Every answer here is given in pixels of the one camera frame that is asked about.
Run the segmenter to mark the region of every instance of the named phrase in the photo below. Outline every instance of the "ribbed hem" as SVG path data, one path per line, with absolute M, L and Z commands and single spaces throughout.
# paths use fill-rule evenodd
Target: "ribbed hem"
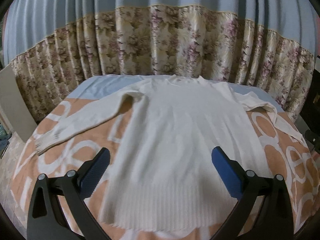
M 36 145 L 36 153 L 38 155 L 41 155 L 46 150 L 51 148 L 52 146 L 58 144 L 58 135 L 55 135 L 52 133 L 52 131 L 49 131 L 43 135 L 41 135 L 40 138 L 35 139 L 35 145 Z
M 216 192 L 198 183 L 137 185 L 111 180 L 100 221 L 124 229 L 177 231 L 210 226 Z

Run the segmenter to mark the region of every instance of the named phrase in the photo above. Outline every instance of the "blue gripper pad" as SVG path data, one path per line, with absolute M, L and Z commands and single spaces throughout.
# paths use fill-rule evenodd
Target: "blue gripper pad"
M 78 172 L 85 170 L 79 181 L 80 197 L 82 199 L 92 195 L 109 164 L 110 152 L 107 148 L 102 148 L 92 160 L 82 164 L 78 170 Z
M 230 160 L 219 146 L 212 150 L 211 158 L 230 196 L 239 200 L 243 194 L 244 178 L 241 177 L 245 171 L 238 162 Z

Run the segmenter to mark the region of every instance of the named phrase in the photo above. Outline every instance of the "orange and white bedding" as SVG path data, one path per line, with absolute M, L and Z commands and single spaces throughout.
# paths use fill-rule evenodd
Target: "orange and white bedding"
M 29 202 L 37 176 L 45 173 L 48 177 L 64 176 L 68 170 L 77 170 L 84 161 L 92 159 L 102 147 L 110 150 L 113 163 L 121 138 L 132 114 L 132 105 L 126 101 L 120 112 L 113 119 L 81 133 L 74 138 L 49 149 L 45 154 L 35 154 L 34 139 L 39 134 L 51 130 L 58 122 L 80 110 L 92 99 L 66 98 L 37 127 L 33 136 L 27 141 L 25 148 L 17 160 L 16 168 L 10 181 L 10 192 L 17 205 L 27 218 Z M 315 199 L 318 194 L 319 174 L 316 163 L 308 148 L 304 147 L 289 135 L 275 129 L 264 110 L 247 112 L 257 136 L 264 148 L 269 168 L 273 175 L 282 174 L 285 178 L 291 198 L 294 228 L 297 232 L 305 220 L 314 212 Z M 293 127 L 286 113 L 279 113 Z M 98 220 L 101 216 L 101 203 L 108 190 L 107 173 L 100 180 L 95 192 L 85 199 L 89 210 Z M 73 220 L 63 197 L 59 197 L 61 206 L 72 230 L 79 228 Z M 250 230 L 258 209 L 254 209 L 243 228 Z M 210 239 L 218 230 L 219 224 L 210 227 L 190 228 L 179 232 L 143 232 L 116 228 L 100 223 L 106 233 L 116 239 Z

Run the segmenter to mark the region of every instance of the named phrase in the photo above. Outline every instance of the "bed sheet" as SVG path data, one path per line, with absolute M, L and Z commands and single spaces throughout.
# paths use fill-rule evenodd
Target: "bed sheet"
M 17 215 L 21 220 L 27 221 L 29 201 L 32 190 L 41 173 L 46 173 L 49 177 L 63 176 L 70 169 L 77 170 L 84 161 L 92 159 L 96 153 L 106 147 L 111 153 L 112 165 L 122 135 L 131 118 L 132 105 L 125 102 L 118 115 L 113 119 L 95 127 L 89 131 L 81 133 L 74 138 L 57 145 L 45 154 L 37 156 L 35 154 L 34 139 L 49 130 L 58 122 L 63 122 L 67 116 L 77 112 L 87 103 L 97 100 L 103 96 L 117 91 L 118 89 L 141 80 L 144 77 L 93 77 L 80 85 L 64 101 L 62 101 L 37 127 L 33 136 L 27 141 L 22 154 L 19 156 L 16 168 L 11 177 L 9 189 L 12 198 L 19 210 L 23 214 Z M 257 93 L 260 99 L 269 101 L 268 95 L 257 91 L 257 88 L 244 87 L 239 89 L 234 87 L 238 93 L 247 93 L 248 90 Z M 275 129 L 265 111 L 247 112 L 248 117 L 254 127 L 255 132 L 264 148 L 269 168 L 273 175 L 282 174 L 286 180 L 289 195 L 291 197 L 292 211 L 297 232 L 310 216 L 314 209 L 315 199 L 318 194 L 319 175 L 315 161 L 308 148 L 300 144 L 285 133 Z M 293 127 L 294 124 L 285 112 L 278 113 Z M 108 170 L 101 178 L 95 192 L 90 198 L 85 199 L 89 210 L 99 221 L 101 216 L 101 203 L 103 202 L 108 185 Z M 77 232 L 75 221 L 73 220 L 68 206 L 63 198 L 60 198 L 63 211 L 71 228 Z M 258 212 L 260 202 L 253 209 L 242 232 L 248 231 Z M 137 230 L 124 230 L 115 228 L 103 222 L 99 222 L 106 233 L 113 239 L 209 239 L 220 227 L 221 223 L 210 227 L 190 228 L 178 232 L 143 232 Z

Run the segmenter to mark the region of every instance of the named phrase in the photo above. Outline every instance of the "sweater sleeve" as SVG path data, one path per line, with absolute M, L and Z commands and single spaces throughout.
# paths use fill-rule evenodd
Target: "sweater sleeve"
M 88 103 L 76 113 L 57 123 L 52 130 L 35 139 L 36 153 L 41 155 L 51 147 L 113 118 L 127 97 L 133 97 L 134 103 L 140 101 L 144 94 L 139 91 L 139 85 L 148 82 L 143 80 Z
M 297 139 L 301 144 L 305 145 L 305 140 L 301 133 L 296 131 L 285 119 L 278 115 L 276 107 L 270 102 L 265 102 L 258 98 L 254 92 L 242 95 L 233 92 L 236 100 L 242 104 L 245 111 L 251 111 L 254 108 L 262 107 L 275 128 Z

